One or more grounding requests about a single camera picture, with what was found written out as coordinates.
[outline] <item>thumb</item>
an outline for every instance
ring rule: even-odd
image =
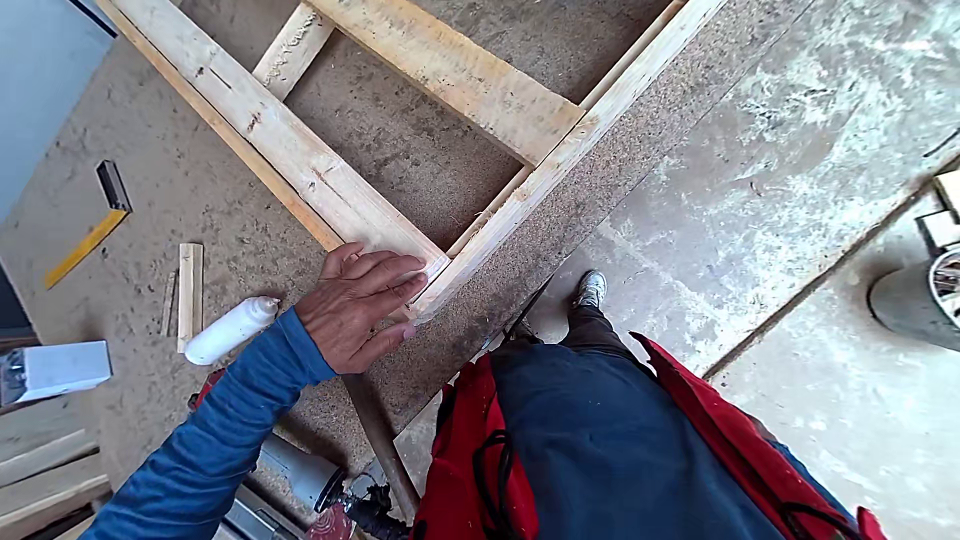
[[[405,340],[413,337],[413,323],[400,323],[385,328],[373,335],[347,362],[347,372],[363,373],[375,360],[396,350]]]

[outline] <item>blue long sleeve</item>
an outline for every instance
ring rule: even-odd
[[[288,309],[97,514],[83,540],[211,538],[276,420],[336,374]]]

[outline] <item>red tool belt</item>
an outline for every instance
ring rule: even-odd
[[[859,530],[851,528],[757,432],[746,414],[659,345],[639,334],[632,336],[650,355],[663,389],[785,538],[884,539],[869,510],[859,508]],[[410,538],[536,538],[533,492],[513,455],[489,355],[468,363],[455,385],[444,387],[437,426],[426,493]]]

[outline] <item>foot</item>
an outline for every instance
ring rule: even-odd
[[[527,318],[523,317],[519,322],[514,324],[511,334],[507,336],[509,339],[518,339],[526,337],[537,337],[534,333],[533,327],[530,326],[530,323],[527,322]]]
[[[599,309],[606,296],[607,278],[604,278],[599,270],[590,270],[580,279],[580,287],[573,306],[590,306]]]

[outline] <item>glue bottle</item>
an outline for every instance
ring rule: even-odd
[[[280,300],[257,296],[244,300],[186,344],[186,359],[206,366],[224,357],[274,322]]]

